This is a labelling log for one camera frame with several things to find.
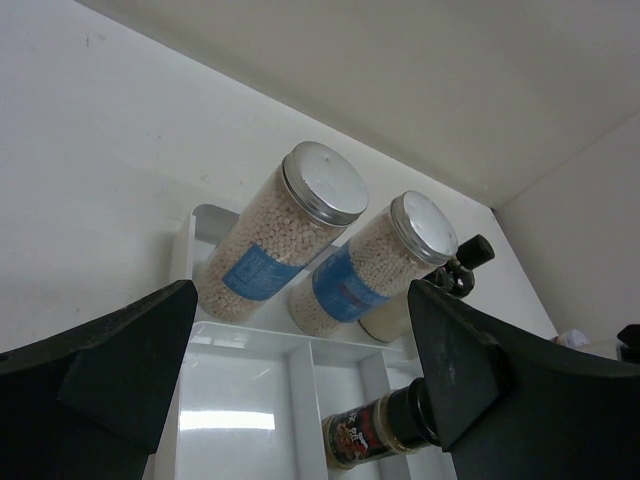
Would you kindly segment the small black-lid spice bottle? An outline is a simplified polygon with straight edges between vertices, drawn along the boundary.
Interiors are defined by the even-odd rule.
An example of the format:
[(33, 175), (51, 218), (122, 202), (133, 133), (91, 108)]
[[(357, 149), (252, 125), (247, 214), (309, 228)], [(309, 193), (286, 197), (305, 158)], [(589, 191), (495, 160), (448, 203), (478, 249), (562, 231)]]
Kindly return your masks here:
[(322, 433), (327, 466), (337, 471), (440, 444), (422, 377), (365, 405), (327, 416)]

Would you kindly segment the silver-lid blue-label shaker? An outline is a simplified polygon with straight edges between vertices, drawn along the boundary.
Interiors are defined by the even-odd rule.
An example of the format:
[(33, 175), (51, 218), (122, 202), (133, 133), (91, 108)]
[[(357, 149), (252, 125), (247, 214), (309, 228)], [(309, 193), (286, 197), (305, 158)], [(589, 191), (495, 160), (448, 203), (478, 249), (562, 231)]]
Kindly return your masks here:
[(305, 334), (329, 337), (445, 265), (457, 249), (438, 206), (407, 191), (292, 288), (289, 313)]
[(366, 185), (341, 154), (296, 145), (194, 275), (200, 307), (247, 321), (364, 213)]

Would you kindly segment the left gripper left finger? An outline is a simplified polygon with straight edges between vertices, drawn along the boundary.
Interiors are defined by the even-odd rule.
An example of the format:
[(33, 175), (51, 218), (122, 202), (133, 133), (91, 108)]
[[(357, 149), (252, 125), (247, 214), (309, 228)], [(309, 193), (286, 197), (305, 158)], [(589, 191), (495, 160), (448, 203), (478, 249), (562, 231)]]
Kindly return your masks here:
[(158, 450), (198, 296), (179, 280), (1, 356), (4, 479), (140, 479)]

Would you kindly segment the black-lid white spice jar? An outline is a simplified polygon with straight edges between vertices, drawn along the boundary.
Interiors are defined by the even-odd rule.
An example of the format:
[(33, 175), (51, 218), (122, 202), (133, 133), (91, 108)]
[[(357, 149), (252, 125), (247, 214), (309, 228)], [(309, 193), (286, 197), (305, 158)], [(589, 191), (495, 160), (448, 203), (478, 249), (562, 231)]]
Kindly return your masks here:
[[(492, 261), (495, 252), (481, 234), (468, 239), (445, 265), (426, 275), (424, 280), (462, 299), (475, 287), (474, 270)], [(359, 320), (360, 326), (373, 339), (391, 343), (412, 331), (408, 307), (408, 290), (395, 295)]]

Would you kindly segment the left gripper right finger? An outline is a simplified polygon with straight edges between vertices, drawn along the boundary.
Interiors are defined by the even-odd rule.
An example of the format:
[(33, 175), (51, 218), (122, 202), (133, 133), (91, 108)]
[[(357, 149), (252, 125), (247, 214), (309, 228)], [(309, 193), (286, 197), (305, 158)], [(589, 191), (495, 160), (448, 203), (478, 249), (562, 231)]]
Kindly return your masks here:
[(635, 479), (639, 368), (557, 345), (416, 280), (435, 432), (460, 479)]

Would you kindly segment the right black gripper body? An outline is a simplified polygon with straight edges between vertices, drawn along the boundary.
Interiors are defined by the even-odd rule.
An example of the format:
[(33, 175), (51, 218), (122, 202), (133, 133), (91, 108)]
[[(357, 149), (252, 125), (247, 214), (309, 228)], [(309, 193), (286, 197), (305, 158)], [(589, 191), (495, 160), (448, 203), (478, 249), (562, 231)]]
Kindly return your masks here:
[(630, 324), (618, 334), (618, 357), (620, 361), (640, 361), (640, 325)]

